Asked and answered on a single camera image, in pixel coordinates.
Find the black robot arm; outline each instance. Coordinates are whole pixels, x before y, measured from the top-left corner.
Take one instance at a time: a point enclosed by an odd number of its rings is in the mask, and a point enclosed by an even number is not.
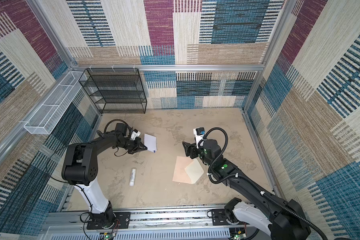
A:
[[[254,204],[267,218],[266,225],[268,229],[264,230],[263,227],[262,230],[268,233],[272,240],[305,240],[311,233],[309,227],[316,230],[323,239],[327,239],[319,228],[306,220],[301,206],[295,200],[287,202],[275,196],[251,180],[231,161],[224,158],[222,153],[228,144],[228,137],[223,129],[216,127],[212,130],[215,129],[221,130],[226,136],[223,149],[220,148],[216,140],[206,139],[211,130],[205,134],[202,127],[193,130],[195,143],[183,142],[186,156],[192,159],[200,157],[203,163],[209,166],[208,175],[211,182],[214,184],[223,183],[235,189]],[[227,219],[231,222],[243,221],[238,217],[240,212],[235,211],[235,204],[240,205],[241,200],[233,199],[231,202],[227,204],[231,207],[225,207]]]
[[[102,133],[97,131],[100,137],[89,143],[72,144],[68,146],[64,159],[61,176],[69,184],[83,184],[88,186],[97,176],[97,155],[112,147],[124,148],[129,154],[147,149],[141,142],[141,138],[132,137],[138,132],[124,124],[117,123],[115,130]]]

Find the red wire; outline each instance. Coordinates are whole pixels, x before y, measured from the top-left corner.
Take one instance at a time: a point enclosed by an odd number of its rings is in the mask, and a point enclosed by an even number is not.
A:
[[[116,225],[113,227],[113,229],[112,229],[112,233],[113,233],[113,231],[115,230],[115,228],[116,228],[116,226],[117,226],[117,230],[116,230],[116,234],[117,234],[117,232],[119,231],[119,220],[118,219],[116,219],[117,220],[117,222],[116,222]]]

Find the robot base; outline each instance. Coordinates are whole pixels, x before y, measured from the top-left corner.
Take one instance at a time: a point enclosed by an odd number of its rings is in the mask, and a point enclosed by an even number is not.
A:
[[[113,229],[119,220],[119,229],[128,228],[130,212],[113,212],[112,204],[109,202],[105,212],[100,214],[89,213],[87,230]]]
[[[115,222],[116,219],[119,220],[119,229],[127,229],[129,226],[129,218],[131,213],[130,212],[114,212],[115,214]],[[96,221],[96,220],[90,220],[87,224],[87,230],[98,230],[98,229],[105,229],[105,227],[109,226],[109,224]]]

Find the white wire mesh basket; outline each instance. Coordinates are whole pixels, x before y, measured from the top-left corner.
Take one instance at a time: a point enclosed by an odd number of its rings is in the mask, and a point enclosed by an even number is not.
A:
[[[51,134],[80,90],[79,79],[85,81],[87,77],[83,72],[71,71],[68,73],[33,114],[24,128],[30,134]]]

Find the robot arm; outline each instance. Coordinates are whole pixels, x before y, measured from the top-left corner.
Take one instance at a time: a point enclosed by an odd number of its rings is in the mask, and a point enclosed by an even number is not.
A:
[[[89,208],[89,221],[94,226],[110,228],[115,222],[112,204],[97,182],[97,155],[106,149],[124,148],[129,154],[147,150],[141,143],[140,132],[127,124],[117,123],[114,131],[102,133],[90,143],[72,144],[67,148],[61,176],[79,190]]]
[[[229,223],[247,222],[267,233],[273,240],[305,240],[308,237],[311,229],[307,223],[288,214],[282,207],[305,218],[301,206],[296,201],[287,202],[249,179],[235,164],[223,157],[216,140],[205,139],[204,128],[199,127],[193,132],[196,142],[183,142],[185,155],[192,159],[200,157],[203,163],[210,166],[210,174],[220,180],[214,183],[222,182],[235,189],[256,206],[251,207],[236,198],[231,200],[225,206],[225,215]]]

